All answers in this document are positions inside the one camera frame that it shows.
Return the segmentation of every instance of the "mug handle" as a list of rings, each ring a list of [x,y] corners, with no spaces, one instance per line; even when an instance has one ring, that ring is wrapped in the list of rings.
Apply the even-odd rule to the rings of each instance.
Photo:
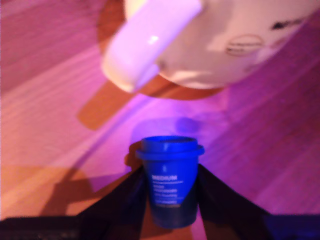
[[[147,0],[115,34],[103,73],[120,89],[136,91],[159,73],[157,57],[201,10],[200,0]]]

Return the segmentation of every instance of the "wood grain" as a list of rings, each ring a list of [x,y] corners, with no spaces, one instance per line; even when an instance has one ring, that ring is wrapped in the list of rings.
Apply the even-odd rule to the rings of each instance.
[[[156,77],[128,94],[100,69],[121,0],[1,7],[1,218],[82,211],[137,168],[134,143],[166,134],[198,138],[200,163],[268,211],[320,213],[319,12],[237,84],[192,90]],[[164,231],[146,213],[142,239],[196,236],[200,215]]]

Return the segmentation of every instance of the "cup lid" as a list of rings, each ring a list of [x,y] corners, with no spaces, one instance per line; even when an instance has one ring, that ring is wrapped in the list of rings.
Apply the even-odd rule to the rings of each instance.
[[[136,156],[143,160],[161,161],[194,158],[205,152],[198,141],[186,136],[151,136],[141,141]]]

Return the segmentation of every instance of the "blue coffee pod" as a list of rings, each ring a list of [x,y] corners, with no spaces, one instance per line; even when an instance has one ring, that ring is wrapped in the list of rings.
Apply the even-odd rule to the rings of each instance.
[[[197,216],[198,157],[205,152],[195,138],[152,136],[141,141],[136,156],[148,178],[153,221],[163,228],[182,228]]]

